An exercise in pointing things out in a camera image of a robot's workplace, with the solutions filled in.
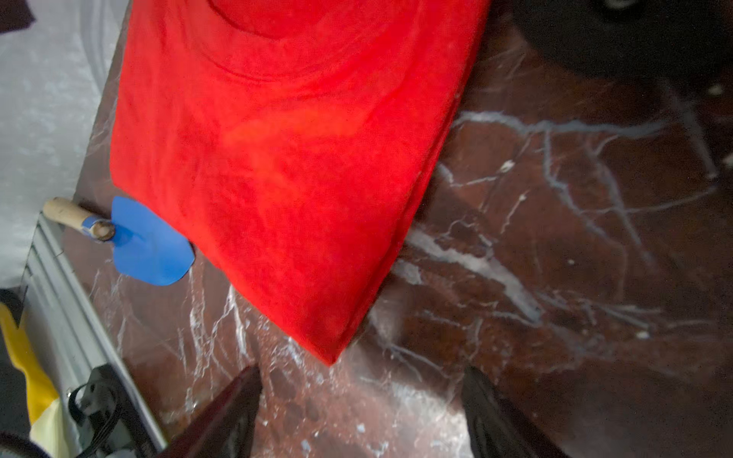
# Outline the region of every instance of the black object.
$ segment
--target black object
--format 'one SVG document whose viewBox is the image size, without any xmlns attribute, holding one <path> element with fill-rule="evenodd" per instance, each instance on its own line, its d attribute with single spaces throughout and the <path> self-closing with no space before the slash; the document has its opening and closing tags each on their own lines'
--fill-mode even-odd
<svg viewBox="0 0 733 458">
<path fill-rule="evenodd" d="M 0 432 L 0 456 L 5 457 L 6 454 L 22 458 L 50 458 L 30 440 L 7 432 Z"/>
<path fill-rule="evenodd" d="M 158 458 L 249 457 L 261 393 L 259 369 L 244 369 Z"/>
<path fill-rule="evenodd" d="M 546 58 L 587 76 L 687 77 L 731 56 L 720 0 L 513 0 Z"/>
<path fill-rule="evenodd" d="M 84 394 L 77 402 L 79 391 Z M 79 442 L 84 450 L 78 458 L 103 456 L 127 449 L 138 458 L 152 458 L 156 449 L 142 426 L 137 411 L 108 364 L 96 367 L 89 382 L 69 396 L 69 414 L 79 430 Z"/>
<path fill-rule="evenodd" d="M 11 289 L 0 289 L 0 302 L 5 304 L 12 318 L 15 320 L 15 327 L 19 328 L 21 326 L 21 317 L 23 316 L 23 303 L 21 299 Z"/>
<path fill-rule="evenodd" d="M 473 366 L 465 369 L 461 399 L 474 458 L 567 458 Z"/>
<path fill-rule="evenodd" d="M 86 389 L 77 403 L 82 388 Z M 261 393 L 259 369 L 244 369 L 168 448 L 155 455 L 150 436 L 114 370 L 109 365 L 97 367 L 89 382 L 69 397 L 69 413 L 85 447 L 77 458 L 94 457 L 98 451 L 106 456 L 123 449 L 138 458 L 249 457 Z"/>
<path fill-rule="evenodd" d="M 23 304 L 18 296 L 9 289 L 0 289 L 0 303 L 7 307 L 15 320 L 15 326 L 19 327 Z M 2 336 L 0 336 L 0 386 L 3 393 L 3 402 L 0 403 L 0 431 L 27 436 L 31 431 L 31 424 L 26 402 L 26 377 L 12 365 Z"/>
<path fill-rule="evenodd" d="M 26 0 L 0 1 L 0 33 L 27 29 L 35 21 Z"/>
</svg>

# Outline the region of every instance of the red fabric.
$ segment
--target red fabric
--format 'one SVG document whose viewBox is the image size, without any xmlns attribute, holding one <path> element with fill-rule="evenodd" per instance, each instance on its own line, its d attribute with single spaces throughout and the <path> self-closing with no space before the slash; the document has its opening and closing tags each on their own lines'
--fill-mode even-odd
<svg viewBox="0 0 733 458">
<path fill-rule="evenodd" d="M 112 180 L 332 364 L 407 234 L 487 6 L 135 0 Z"/>
</svg>

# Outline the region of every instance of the white marble vein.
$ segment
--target white marble vein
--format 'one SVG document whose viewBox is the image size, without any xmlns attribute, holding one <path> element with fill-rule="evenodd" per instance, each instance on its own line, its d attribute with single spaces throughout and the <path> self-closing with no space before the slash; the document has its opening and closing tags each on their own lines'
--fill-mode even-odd
<svg viewBox="0 0 733 458">
<path fill-rule="evenodd" d="M 641 258 L 647 264 L 647 267 L 654 267 L 655 261 L 652 254 L 644 246 L 644 243 L 641 241 L 641 237 L 639 236 L 636 227 L 629 218 L 628 212 L 626 211 L 624 199 L 621 195 L 621 190 L 619 189 L 619 184 L 616 181 L 614 174 L 600 160 L 600 156 L 603 153 L 603 148 L 605 148 L 608 143 L 616 140 L 617 138 L 618 136 L 610 136 L 604 138 L 593 150 L 588 148 L 588 146 L 586 145 L 586 147 L 584 148 L 586 152 L 586 157 L 593 163 L 593 166 L 596 169 L 596 176 L 598 180 L 605 186 L 608 198 L 613 204 L 613 212 L 616 214 L 619 220 L 621 220 L 624 228 L 626 229 L 626 232 L 629 235 L 629 238 L 633 241 L 634 245 L 636 245 L 636 248 L 638 249 Z"/>
<path fill-rule="evenodd" d="M 183 338 L 183 329 L 177 329 L 178 334 L 178 353 L 181 364 L 183 365 L 183 373 L 188 373 L 188 360 L 185 355 L 185 340 Z"/>
<path fill-rule="evenodd" d="M 395 261 L 390 272 L 409 284 L 423 284 L 420 268 L 404 259 Z"/>
<path fill-rule="evenodd" d="M 521 136 L 534 133 L 608 133 L 623 138 L 653 136 L 668 124 L 666 120 L 658 120 L 634 126 L 619 126 L 613 124 L 586 124 L 576 119 L 559 124 L 547 120 L 535 124 L 525 124 L 519 118 L 504 114 L 501 111 L 461 111 L 456 120 L 453 121 L 452 127 L 459 127 L 466 122 L 500 124 L 513 129 Z"/>
<path fill-rule="evenodd" d="M 504 231 L 507 230 L 507 227 L 509 226 L 509 222 L 512 220 L 512 216 L 514 216 L 514 213 L 517 211 L 517 208 L 519 208 L 520 204 L 527 200 L 527 193 L 529 191 L 524 191 L 521 193 L 519 197 L 517 197 L 517 201 L 512 205 L 512 209 L 507 213 L 506 218 L 504 219 L 504 223 L 501 225 L 501 231 L 499 231 L 499 234 L 504 234 Z"/>
<path fill-rule="evenodd" d="M 119 353 L 120 356 L 123 356 L 122 350 L 124 349 L 124 346 L 122 345 L 123 340 L 125 338 L 125 328 L 128 325 L 128 318 L 123 315 L 122 316 L 122 323 L 119 325 L 119 330 L 117 331 L 117 348 L 116 351 Z"/>
<path fill-rule="evenodd" d="M 504 295 L 530 321 L 536 322 L 542 316 L 542 308 L 537 300 L 525 289 L 519 278 L 493 256 L 493 251 L 490 248 L 487 250 L 487 255 L 482 258 L 472 254 L 460 253 L 453 248 L 443 249 L 435 242 L 433 237 L 415 227 L 410 229 L 405 242 L 410 246 L 419 248 L 433 259 L 458 264 L 483 278 L 503 284 Z"/>
<path fill-rule="evenodd" d="M 458 182 L 456 181 L 451 169 L 449 169 L 448 166 L 446 166 L 442 162 L 438 162 L 438 164 L 435 165 L 435 171 L 438 173 L 438 175 L 440 175 L 441 178 L 448 182 L 451 188 L 463 188 L 464 186 L 478 185 L 481 183 L 498 180 L 497 176 L 489 175 L 487 177 L 476 178 L 475 180 L 470 180 L 467 182 Z"/>
<path fill-rule="evenodd" d="M 705 167 L 707 179 L 714 180 L 719 175 L 718 168 L 712 161 L 710 148 L 707 147 L 705 134 L 702 130 L 702 126 L 697 120 L 695 111 L 689 103 L 684 103 L 682 101 L 679 94 L 668 80 L 661 81 L 660 86 L 667 94 L 667 98 L 669 99 L 672 108 L 677 112 L 677 115 L 682 122 L 682 128 L 685 130 L 685 135 L 690 141 L 693 151 L 697 154 L 697 157 Z"/>
<path fill-rule="evenodd" d="M 675 207 L 681 207 L 682 205 L 691 204 L 695 201 L 698 201 L 706 196 L 709 196 L 711 194 L 714 194 L 718 191 L 717 185 L 711 185 L 707 188 L 703 189 L 702 191 L 697 191 L 689 196 L 681 197 L 679 199 L 670 200 L 667 202 L 662 202 L 660 204 L 654 204 L 654 205 L 646 205 L 644 207 L 627 207 L 624 209 L 626 213 L 630 214 L 643 214 L 643 213 L 656 213 L 656 212 L 662 212 L 664 210 L 669 210 L 670 208 Z M 599 208 L 599 209 L 588 209 L 583 210 L 584 213 L 594 213 L 597 215 L 602 215 L 604 213 L 609 213 L 611 211 L 614 211 L 614 207 L 608 207 L 608 208 Z"/>
<path fill-rule="evenodd" d="M 233 316 L 235 322 L 235 341 L 237 342 L 237 362 L 236 366 L 239 369 L 243 369 L 246 365 L 246 360 L 249 359 L 249 353 L 246 346 L 246 332 L 242 323 L 239 308 L 237 307 L 237 301 L 235 299 L 236 292 L 230 287 L 227 296 L 226 303 L 224 304 L 224 310 L 221 312 L 221 316 L 211 326 L 209 331 L 205 324 L 205 311 L 206 311 L 206 296 L 205 291 L 201 285 L 201 275 L 203 267 L 194 263 L 191 266 L 191 272 L 189 273 L 189 290 L 188 296 L 191 298 L 191 311 L 188 314 L 189 331 L 194 343 L 194 352 L 196 354 L 196 366 L 194 368 L 194 382 L 202 379 L 205 375 L 209 375 L 209 378 L 213 380 L 213 374 L 211 373 L 212 364 L 222 374 L 228 378 L 232 378 L 234 375 L 227 370 L 219 357 L 216 355 L 218 350 L 223 355 L 226 361 L 232 363 L 230 360 L 229 353 L 226 348 L 221 345 L 221 340 L 218 335 L 221 323 L 229 316 Z"/>
</svg>

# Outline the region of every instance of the gray floor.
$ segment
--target gray floor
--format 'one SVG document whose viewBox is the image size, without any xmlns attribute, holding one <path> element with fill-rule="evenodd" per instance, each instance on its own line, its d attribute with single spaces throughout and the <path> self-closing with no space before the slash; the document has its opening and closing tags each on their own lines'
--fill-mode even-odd
<svg viewBox="0 0 733 458">
<path fill-rule="evenodd" d="M 0 287 L 20 283 L 38 212 L 72 196 L 127 0 L 29 0 L 0 34 Z"/>
</svg>

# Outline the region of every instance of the yellow object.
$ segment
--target yellow object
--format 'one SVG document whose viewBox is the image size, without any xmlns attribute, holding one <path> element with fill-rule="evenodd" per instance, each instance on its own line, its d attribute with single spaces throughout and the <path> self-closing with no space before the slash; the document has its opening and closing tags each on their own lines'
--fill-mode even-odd
<svg viewBox="0 0 733 458">
<path fill-rule="evenodd" d="M 59 394 L 41 369 L 24 328 L 22 319 L 21 326 L 16 327 L 10 310 L 0 302 L 0 329 L 12 365 L 26 376 L 28 417 L 33 425 Z"/>
<path fill-rule="evenodd" d="M 61 399 L 51 403 L 31 426 L 31 440 L 52 458 L 69 458 L 71 447 L 64 435 L 64 406 Z"/>
</svg>

